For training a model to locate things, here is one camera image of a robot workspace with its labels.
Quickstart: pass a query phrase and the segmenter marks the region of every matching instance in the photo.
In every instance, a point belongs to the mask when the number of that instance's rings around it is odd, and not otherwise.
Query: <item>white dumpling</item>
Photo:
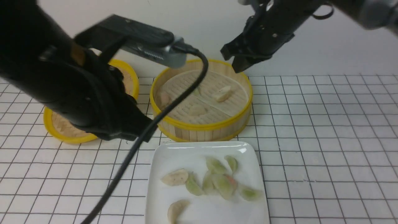
[[[188,171],[179,169],[164,176],[161,181],[169,186],[184,185],[188,179]]]
[[[188,200],[178,200],[170,205],[167,211],[167,219],[170,224],[175,224],[178,216],[185,210],[185,208],[190,204]]]

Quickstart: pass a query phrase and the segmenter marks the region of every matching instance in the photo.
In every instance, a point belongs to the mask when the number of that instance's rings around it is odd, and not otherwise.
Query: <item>yellow steamer rim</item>
[[[160,113],[160,108],[156,105],[154,96],[156,96],[162,85],[180,73],[200,70],[202,66],[201,60],[190,60],[180,69],[167,68],[158,75],[150,90],[150,102],[154,116]],[[230,64],[218,60],[209,60],[209,71],[232,78],[243,86],[248,94],[248,101],[244,109],[229,119],[211,124],[189,124],[166,116],[158,124],[158,127],[170,139],[177,142],[228,141],[237,136],[246,127],[252,111],[253,99],[253,89],[249,78],[244,73],[236,74]]]
[[[134,99],[138,99],[140,85],[134,69],[126,62],[116,59],[112,59],[109,65],[118,68],[122,72],[126,93],[134,97]],[[53,137],[66,143],[80,144],[97,138],[91,133],[75,128],[68,120],[47,107],[44,108],[43,120],[47,131]]]

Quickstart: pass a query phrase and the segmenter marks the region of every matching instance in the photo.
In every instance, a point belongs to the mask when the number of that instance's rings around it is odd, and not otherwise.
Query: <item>white tile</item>
[[[285,166],[285,174],[288,181],[308,181],[307,173],[304,166]]]
[[[331,182],[311,182],[314,198],[337,198]]]
[[[282,80],[279,76],[266,76],[265,83],[266,85],[281,85]]]
[[[26,109],[25,113],[41,113],[43,110],[43,104],[41,103],[30,103]]]
[[[29,169],[30,164],[26,163],[12,163],[8,168],[8,171],[4,175],[5,178],[24,178],[26,172]]]
[[[12,103],[17,98],[18,93],[3,93],[0,95],[1,103]]]
[[[42,179],[24,179],[17,193],[19,195],[37,195],[43,181]]]
[[[76,155],[75,163],[93,163],[97,155],[96,150],[79,150]]]
[[[394,103],[394,101],[388,94],[373,94],[373,97],[375,98],[375,100],[378,104],[393,104]]]
[[[343,104],[343,107],[347,114],[363,114],[359,104]]]
[[[113,196],[128,196],[130,189],[130,180],[121,180],[117,186],[115,191],[112,193]]]
[[[287,104],[286,97],[283,94],[268,95],[270,104]]]
[[[393,182],[398,181],[397,175],[392,167],[372,167],[376,180],[379,182]]]
[[[321,151],[317,139],[299,138],[298,143],[302,151]]]
[[[77,150],[59,150],[55,156],[54,163],[73,163]]]
[[[318,138],[335,138],[336,133],[332,126],[315,126],[316,136]]]
[[[347,165],[344,154],[342,152],[324,152],[323,155],[328,166]]]
[[[16,195],[8,212],[29,212],[36,196]]]
[[[398,183],[380,183],[386,199],[398,199]]]
[[[384,114],[398,114],[398,107],[395,104],[381,104],[379,106]]]
[[[285,104],[271,104],[272,114],[290,114],[289,108]]]
[[[350,166],[366,166],[368,162],[363,152],[344,152],[348,165]]]
[[[362,76],[359,76],[359,75],[347,76],[347,80],[348,80],[348,83],[350,83],[350,84],[365,84],[365,82],[362,79]]]
[[[348,84],[347,78],[342,75],[332,75],[330,79],[333,84]]]
[[[391,165],[388,161],[385,152],[365,152],[366,157],[369,160],[371,166],[389,166]]]
[[[310,182],[288,182],[288,186],[291,198],[312,198]]]
[[[70,224],[73,222],[75,215],[53,215],[49,224]]]
[[[309,115],[291,115],[295,126],[312,126]]]
[[[288,104],[305,104],[304,98],[303,98],[302,95],[295,95],[295,94],[290,95],[290,94],[287,94],[285,96],[286,96]]]
[[[302,152],[305,165],[325,165],[324,157],[321,152]]]
[[[332,181],[353,181],[348,167],[329,167]]]
[[[298,138],[315,138],[315,131],[313,127],[307,126],[295,126],[296,134]]]
[[[360,104],[376,104],[372,94],[356,94],[355,96]]]
[[[284,141],[281,141],[281,140],[279,141],[279,143],[281,144],[281,146],[280,146],[281,148],[283,145],[282,142],[284,142]],[[259,138],[258,144],[259,144],[259,150],[261,150],[261,151],[279,151],[278,140],[276,138]],[[288,148],[290,148],[290,147],[295,147],[294,143],[291,143],[291,145],[286,143],[283,146],[286,150],[288,150]]]
[[[301,88],[299,85],[283,86],[285,94],[301,94]]]
[[[377,138],[360,139],[364,151],[383,151],[383,148]]]
[[[281,151],[300,151],[299,143],[296,138],[279,139],[279,149]]]
[[[293,208],[289,199],[269,199],[269,215],[276,217],[293,217]]]
[[[52,164],[47,178],[66,178],[71,164]]]
[[[328,115],[311,115],[314,126],[330,126],[332,125]]]
[[[39,149],[33,162],[35,163],[51,163],[57,150],[54,149]]]
[[[290,114],[308,114],[306,105],[290,104],[289,109],[290,109]]]
[[[376,181],[370,167],[350,167],[355,181]]]
[[[27,103],[13,103],[8,108],[7,113],[23,113],[27,105]]]
[[[27,136],[23,142],[22,149],[38,149],[43,142],[44,137]]]
[[[51,164],[33,163],[26,174],[27,178],[45,178]]]
[[[318,88],[316,85],[301,85],[301,92],[303,94],[318,94]]]
[[[126,214],[143,215],[145,213],[146,198],[129,197],[126,205]]]
[[[376,104],[362,104],[361,107],[365,114],[383,114]]]
[[[384,115],[366,115],[372,126],[387,126],[388,122]]]
[[[368,126],[354,126],[354,132],[358,138],[375,138],[375,132],[372,127]]]
[[[293,126],[276,126],[276,135],[279,138],[294,138],[296,137],[295,128]]]
[[[40,195],[60,195],[65,180],[62,179],[46,179],[40,190]]]
[[[273,126],[257,126],[256,129],[257,129],[257,135],[260,138],[276,137],[275,128]]]
[[[0,124],[16,124],[21,115],[5,113],[0,120]]]
[[[324,93],[324,94],[336,93],[333,85],[317,85],[317,86],[318,86],[319,93]]]
[[[357,183],[362,199],[384,199],[377,183]]]
[[[123,214],[126,208],[127,197],[110,197],[102,209],[102,214]]]
[[[283,86],[269,86],[269,85],[267,85],[266,92],[268,92],[268,94],[284,94],[285,93],[283,90]]]
[[[393,218],[385,200],[364,200],[370,218]]]
[[[340,138],[341,149],[343,151],[362,151],[358,139],[355,138]]]
[[[323,104],[307,104],[309,114],[327,114]]]
[[[370,84],[381,84],[381,81],[377,76],[362,76],[363,79],[365,80],[365,83],[370,85]]]
[[[243,129],[243,131],[241,133],[239,133],[239,137],[244,137],[244,138],[255,138],[257,137],[257,132],[256,132],[256,128],[258,129],[258,127],[255,126],[246,126],[245,129]]]
[[[396,138],[394,131],[388,126],[374,126],[373,130],[379,138]]]
[[[304,100],[306,104],[322,104],[322,98],[320,94],[304,94]]]
[[[27,214],[6,214],[2,224],[24,224]]]
[[[355,94],[369,94],[370,91],[365,85],[351,85],[352,91]]]
[[[112,164],[94,164],[90,179],[109,179],[112,174]]]
[[[282,166],[262,166],[265,181],[285,181],[285,172]]]
[[[53,213],[58,196],[37,196],[32,213]]]
[[[304,165],[300,152],[281,152],[284,165]]]
[[[337,200],[315,200],[315,202],[320,217],[343,217]]]
[[[253,94],[267,94],[266,86],[252,86]]]
[[[269,104],[254,104],[253,112],[254,114],[271,114],[271,107]]]
[[[265,182],[268,198],[289,198],[286,182]]]
[[[29,214],[25,224],[48,223],[50,218],[50,214]]]
[[[256,120],[256,125],[273,125],[273,119],[272,119],[272,115],[263,115],[263,114],[259,114],[259,115],[254,115],[254,118]]]

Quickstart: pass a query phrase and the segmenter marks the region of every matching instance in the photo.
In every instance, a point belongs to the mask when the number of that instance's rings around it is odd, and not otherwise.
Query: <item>dumpling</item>
[[[238,161],[230,155],[226,155],[224,159],[228,162],[228,165],[232,170],[232,174],[234,174],[238,169]]]
[[[230,200],[234,193],[234,187],[228,178],[223,174],[213,174],[212,180],[214,187],[218,190],[220,195],[225,200]]]
[[[169,186],[183,185],[188,179],[188,171],[179,169],[164,176],[161,181]]]
[[[188,179],[185,183],[185,187],[187,188],[189,193],[193,195],[201,196],[202,194],[204,194],[202,188],[200,188],[198,183],[196,183],[193,173],[189,174]]]
[[[175,224],[179,215],[185,210],[185,208],[190,204],[188,200],[178,200],[170,205],[167,211],[167,219],[170,224]]]
[[[213,173],[217,174],[227,173],[227,169],[225,168],[225,166],[215,158],[206,157],[206,166]]]
[[[242,196],[243,199],[247,201],[254,201],[261,197],[262,193],[258,190],[254,190],[245,186],[243,184],[239,184],[239,194]]]

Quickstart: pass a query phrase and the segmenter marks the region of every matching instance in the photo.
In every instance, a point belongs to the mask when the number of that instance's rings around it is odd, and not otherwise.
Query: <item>bamboo steamer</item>
[[[171,78],[184,72],[202,69],[200,60],[187,61],[185,66],[179,69],[165,69],[155,79],[150,90],[150,102],[154,116],[160,113],[155,97],[161,87]],[[189,124],[166,116],[158,127],[163,134],[177,142],[187,141],[228,141],[237,136],[246,126],[252,110],[253,90],[249,79],[244,73],[236,74],[232,66],[223,61],[209,60],[209,71],[224,75],[238,82],[247,93],[248,100],[243,109],[226,120],[211,124]]]

